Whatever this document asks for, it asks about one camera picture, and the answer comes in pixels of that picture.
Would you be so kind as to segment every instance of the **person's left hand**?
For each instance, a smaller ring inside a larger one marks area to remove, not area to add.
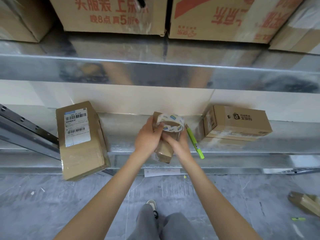
[[[160,123],[158,128],[153,132],[152,119],[153,116],[148,118],[146,124],[139,131],[134,143],[136,148],[134,151],[140,153],[143,157],[146,157],[146,160],[157,148],[164,127],[164,124]]]

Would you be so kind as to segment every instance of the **tape roll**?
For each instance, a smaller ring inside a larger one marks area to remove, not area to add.
[[[162,113],[158,116],[157,125],[164,123],[164,131],[181,132],[184,129],[184,118],[176,114]]]

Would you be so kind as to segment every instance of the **gray pants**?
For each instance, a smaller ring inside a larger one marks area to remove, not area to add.
[[[159,223],[152,206],[145,204],[139,211],[136,229],[128,240],[199,240],[198,233],[182,213],[173,213],[164,220],[159,233]]]

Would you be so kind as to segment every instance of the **person's right arm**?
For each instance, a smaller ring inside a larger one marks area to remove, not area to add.
[[[188,173],[219,240],[262,240],[193,159],[187,142],[186,130],[181,132],[179,141],[165,133],[162,133],[162,137],[172,146]]]

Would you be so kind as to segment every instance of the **sneaker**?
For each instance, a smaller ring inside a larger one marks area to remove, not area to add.
[[[158,212],[157,212],[157,204],[156,204],[156,202],[155,202],[154,200],[148,200],[148,201],[146,202],[146,204],[149,204],[149,205],[152,207],[153,213],[154,213],[154,217],[155,217],[156,219],[158,219],[158,218],[159,218],[159,215],[158,215]]]

